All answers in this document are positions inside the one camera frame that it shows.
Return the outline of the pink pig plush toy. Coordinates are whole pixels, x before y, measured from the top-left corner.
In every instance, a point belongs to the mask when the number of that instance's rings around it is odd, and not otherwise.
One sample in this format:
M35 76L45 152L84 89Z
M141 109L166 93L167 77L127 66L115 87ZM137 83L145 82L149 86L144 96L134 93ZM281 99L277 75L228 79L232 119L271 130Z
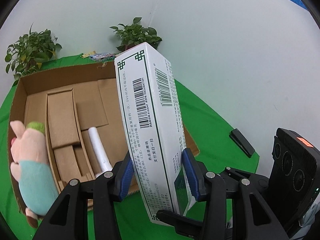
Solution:
M18 182L27 222L37 228L38 219L47 214L59 195L49 165L44 124L32 121L24 125L15 120L10 127L15 134L10 172Z

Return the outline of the narrow cardboard insert box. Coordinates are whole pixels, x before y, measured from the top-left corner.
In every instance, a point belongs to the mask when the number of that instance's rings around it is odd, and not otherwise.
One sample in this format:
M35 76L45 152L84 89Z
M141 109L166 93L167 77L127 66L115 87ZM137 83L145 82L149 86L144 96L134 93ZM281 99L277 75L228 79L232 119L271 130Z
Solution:
M45 135L49 165L57 190L72 179L95 178L81 134L73 89L47 93Z

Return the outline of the white handheld dryer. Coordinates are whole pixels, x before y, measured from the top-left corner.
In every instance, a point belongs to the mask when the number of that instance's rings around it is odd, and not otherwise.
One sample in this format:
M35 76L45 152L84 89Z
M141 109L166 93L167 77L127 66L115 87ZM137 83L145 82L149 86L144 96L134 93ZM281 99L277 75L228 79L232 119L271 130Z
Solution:
M95 175L98 178L102 173L112 171L112 165L107 157L103 144L101 142L98 130L96 127L90 127L88 129L88 135L95 153L96 159L100 166L101 172Z

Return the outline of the white green medicine box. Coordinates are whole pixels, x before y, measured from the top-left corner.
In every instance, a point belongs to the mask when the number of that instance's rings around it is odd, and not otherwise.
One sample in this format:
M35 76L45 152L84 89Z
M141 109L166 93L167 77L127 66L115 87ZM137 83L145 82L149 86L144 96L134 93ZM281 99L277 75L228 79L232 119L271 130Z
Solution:
M186 140L170 62L148 43L114 61L124 132L152 223L168 210L186 215L195 203L182 164Z

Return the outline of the black flat clip object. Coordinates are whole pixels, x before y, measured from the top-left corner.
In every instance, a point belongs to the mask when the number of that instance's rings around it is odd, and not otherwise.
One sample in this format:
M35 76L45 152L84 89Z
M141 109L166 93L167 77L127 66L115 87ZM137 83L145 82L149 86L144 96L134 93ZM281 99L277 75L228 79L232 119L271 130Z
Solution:
M248 158L251 158L253 156L253 154L255 153L255 149L237 128L233 129L230 132L229 137L236 143L236 145L244 152L244 154Z

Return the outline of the large flat cardboard box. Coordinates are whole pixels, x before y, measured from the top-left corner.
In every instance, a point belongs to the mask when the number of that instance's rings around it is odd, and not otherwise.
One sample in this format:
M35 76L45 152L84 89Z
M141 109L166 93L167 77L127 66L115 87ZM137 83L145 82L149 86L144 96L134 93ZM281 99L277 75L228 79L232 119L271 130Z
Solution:
M19 81L11 107L8 157L22 212L43 217L72 179L104 169L89 140L96 128L108 162L131 155L148 215L185 215L194 203L182 151L194 141L184 129L168 62L113 63L46 70Z

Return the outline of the left potted plant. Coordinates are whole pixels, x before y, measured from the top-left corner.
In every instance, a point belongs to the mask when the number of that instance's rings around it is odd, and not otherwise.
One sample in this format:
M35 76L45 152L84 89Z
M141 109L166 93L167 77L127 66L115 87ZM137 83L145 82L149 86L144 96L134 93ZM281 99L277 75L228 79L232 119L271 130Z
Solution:
M57 57L57 52L62 49L57 42L57 37L52 35L51 30L36 32L32 29L29 33L8 45L7 54L4 58L7 63L5 72L12 72L15 83L23 76L39 72L42 65Z

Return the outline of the potted plant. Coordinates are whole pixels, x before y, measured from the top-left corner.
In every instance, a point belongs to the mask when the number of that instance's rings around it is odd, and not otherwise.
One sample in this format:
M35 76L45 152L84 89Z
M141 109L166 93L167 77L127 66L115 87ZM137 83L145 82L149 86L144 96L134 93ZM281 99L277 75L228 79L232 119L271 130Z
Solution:
M121 40L120 45L116 47L118 51L124 52L144 42L157 50L159 44L163 41L162 38L157 35L155 28L141 25L141 20L141 17L135 17L131 24L119 23L117 26L110 27L116 37Z
M42 65L57 57L57 52L62 49L57 42L57 37L52 35L51 30L36 32L32 29L29 33L8 45L7 54L4 58L7 63L5 72L12 72L15 83L23 76L39 72Z

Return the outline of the right potted plant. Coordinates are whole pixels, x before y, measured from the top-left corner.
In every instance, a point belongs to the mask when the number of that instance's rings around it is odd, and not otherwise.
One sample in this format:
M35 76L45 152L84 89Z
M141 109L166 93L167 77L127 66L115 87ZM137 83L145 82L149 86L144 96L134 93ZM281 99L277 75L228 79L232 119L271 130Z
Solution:
M159 44L163 41L162 38L157 35L155 28L141 25L141 20L141 17L135 17L131 24L119 23L117 26L110 27L116 37L121 40L120 45L116 47L118 51L124 52L144 42L157 50Z

